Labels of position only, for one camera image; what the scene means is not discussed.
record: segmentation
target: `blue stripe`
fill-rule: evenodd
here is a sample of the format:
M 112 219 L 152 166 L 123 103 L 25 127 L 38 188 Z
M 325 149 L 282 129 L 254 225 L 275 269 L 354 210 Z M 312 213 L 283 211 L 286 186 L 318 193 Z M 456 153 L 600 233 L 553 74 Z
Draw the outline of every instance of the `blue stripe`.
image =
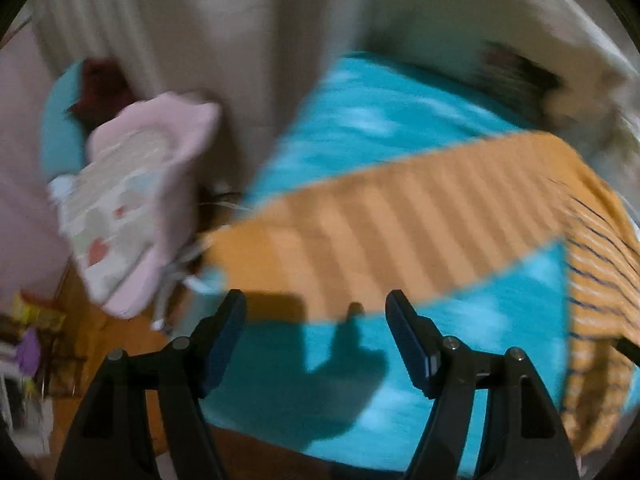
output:
M 622 276 L 625 280 L 627 280 L 629 282 L 629 285 L 631 285 L 631 287 L 633 288 L 633 290 L 635 290 L 636 292 L 640 292 L 640 290 L 634 285 L 634 283 L 631 281 L 631 279 L 624 273 L 622 272 L 618 266 L 611 261 L 609 258 L 607 258 L 606 256 L 602 256 L 602 254 L 594 251 L 592 248 L 590 248 L 588 245 L 584 245 L 581 243 L 576 242 L 575 240 L 571 240 L 571 238 L 567 238 L 566 241 L 568 241 L 570 244 L 576 246 L 576 247 L 580 247 L 581 249 L 584 249 L 586 251 L 589 251 L 591 254 L 593 254 L 597 259 L 602 260 L 603 262 L 607 262 L 609 265 L 611 265 L 616 272 Z
M 610 312 L 616 316 L 622 317 L 629 325 L 634 328 L 638 328 L 636 323 L 631 321 L 624 312 L 620 312 L 620 310 L 611 307 L 611 306 L 597 306 L 593 303 L 585 303 L 583 301 L 574 300 L 574 298 L 569 298 L 569 303 L 573 303 L 574 305 L 581 306 L 582 308 L 587 308 L 589 310 L 595 310 L 596 312 Z
M 583 335 L 576 332 L 569 332 L 569 337 L 573 339 L 579 339 L 581 341 L 607 341 L 613 339 L 612 337 L 603 337 L 601 335 Z
M 620 412 L 622 411 L 622 406 L 623 405 L 620 404 L 618 407 L 615 407 L 615 408 L 611 408 L 611 407 L 609 407 L 609 408 L 599 408 L 598 409 L 598 414 L 599 415 L 619 415 Z M 571 413 L 571 414 L 575 415 L 575 409 L 572 408 L 572 409 L 569 410 L 567 407 L 562 406 L 560 408 L 560 415 L 565 415 L 567 413 Z
M 579 198 L 576 198 L 575 196 L 571 196 L 571 198 L 573 198 L 577 203 L 581 204 L 583 207 L 587 208 L 589 211 L 591 211 L 594 215 L 596 215 L 598 218 L 600 218 L 605 224 L 607 224 L 612 231 L 615 232 L 615 229 L 611 226 L 611 224 L 609 223 L 609 221 L 607 221 L 606 218 L 604 218 L 604 216 L 599 215 L 598 213 L 596 213 L 593 209 L 591 209 L 588 205 L 586 205 L 582 200 L 580 200 Z M 633 254 L 635 254 L 638 258 L 640 258 L 640 254 L 638 254 L 636 252 L 636 250 L 631 247 L 630 245 L 628 245 L 624 240 L 620 240 L 627 249 L 629 249 Z
M 585 270 L 580 270 L 580 269 L 576 269 L 574 266 L 571 266 L 569 264 L 567 264 L 567 267 L 569 267 L 570 270 L 572 270 L 573 272 L 575 272 L 576 274 L 580 274 L 580 276 L 584 276 L 585 278 L 589 278 L 590 280 L 593 280 L 594 282 L 597 282 L 601 285 L 605 285 L 605 286 L 610 286 L 611 288 L 614 288 L 615 290 L 617 290 L 620 295 L 625 298 L 625 300 L 628 301 L 628 303 L 633 307 L 633 308 L 637 308 L 639 305 L 634 302 L 631 301 L 624 292 L 622 292 L 622 289 L 620 288 L 620 286 L 617 283 L 614 282 L 608 282 L 607 280 L 601 280 L 600 278 L 594 276 L 593 274 L 591 274 L 590 272 L 586 272 Z
M 636 270 L 636 268 L 632 265 L 632 263 L 631 263 L 629 260 L 627 260 L 627 259 L 626 259 L 625 254 L 622 252 L 622 250 L 620 250 L 620 248 L 619 248 L 619 247 L 614 243 L 614 241 L 613 241 L 611 238 L 609 238 L 607 235 L 602 234 L 602 233 L 601 233 L 601 232 L 599 232 L 599 231 L 596 231 L 596 229 L 594 229 L 594 228 L 592 228 L 592 227 L 588 226 L 588 225 L 586 224 L 586 222 L 585 222 L 582 218 L 580 218 L 579 216 L 574 216 L 574 218 L 575 218 L 577 221 L 579 221 L 583 226 L 585 226 L 589 231 L 593 232 L 595 235 L 599 236 L 600 238 L 605 239 L 607 242 L 609 242 L 611 245 L 613 245 L 613 247 L 614 247 L 614 248 L 615 248 L 615 249 L 620 253 L 620 255 L 622 256 L 622 259 L 623 259 L 623 260 L 625 260 L 625 261 L 627 262 L 627 264 L 628 264 L 628 265 L 629 265 L 629 266 L 634 270 L 634 272 L 638 272 L 638 271 Z
M 574 368 L 568 368 L 566 373 L 567 375 L 586 375 L 591 372 L 601 372 L 608 370 L 610 366 L 619 366 L 623 368 L 627 368 L 628 370 L 633 370 L 636 368 L 634 364 L 629 364 L 621 359 L 605 362 L 603 366 L 586 368 L 585 370 L 576 370 Z

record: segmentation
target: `wooden floor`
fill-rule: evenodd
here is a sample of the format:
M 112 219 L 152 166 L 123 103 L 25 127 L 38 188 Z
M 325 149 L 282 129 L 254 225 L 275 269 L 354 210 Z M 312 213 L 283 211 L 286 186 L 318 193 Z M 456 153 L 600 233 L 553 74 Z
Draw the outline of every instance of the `wooden floor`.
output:
M 175 305 L 170 319 L 180 316 L 182 306 L 188 298 L 178 293 L 173 298 Z M 82 283 L 75 272 L 70 271 L 63 281 L 59 301 L 67 311 L 65 339 L 76 355 L 86 356 L 81 389 L 91 382 L 105 355 L 115 348 L 123 348 L 136 355 L 161 349 L 167 339 L 150 330 L 151 312 L 147 310 L 131 320 L 107 316 L 92 305 Z M 154 392 L 149 392 L 148 418 L 156 454 L 167 451 L 166 438 Z M 66 432 L 76 414 L 79 398 L 54 400 L 54 428 L 50 438 L 51 456 L 38 460 L 34 466 L 44 478 L 52 478 L 58 456 L 65 441 Z M 212 428 L 220 456 L 232 480 L 293 479 L 321 480 L 339 478 L 330 471 L 330 466 L 320 460 L 268 446 L 240 434 Z

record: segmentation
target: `wall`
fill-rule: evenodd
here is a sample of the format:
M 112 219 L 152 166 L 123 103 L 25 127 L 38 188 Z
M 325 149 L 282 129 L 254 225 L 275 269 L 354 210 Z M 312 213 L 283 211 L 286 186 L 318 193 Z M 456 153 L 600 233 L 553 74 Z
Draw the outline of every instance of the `wall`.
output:
M 0 50 L 0 312 L 20 288 L 52 298 L 68 258 L 38 170 L 51 85 L 26 25 Z

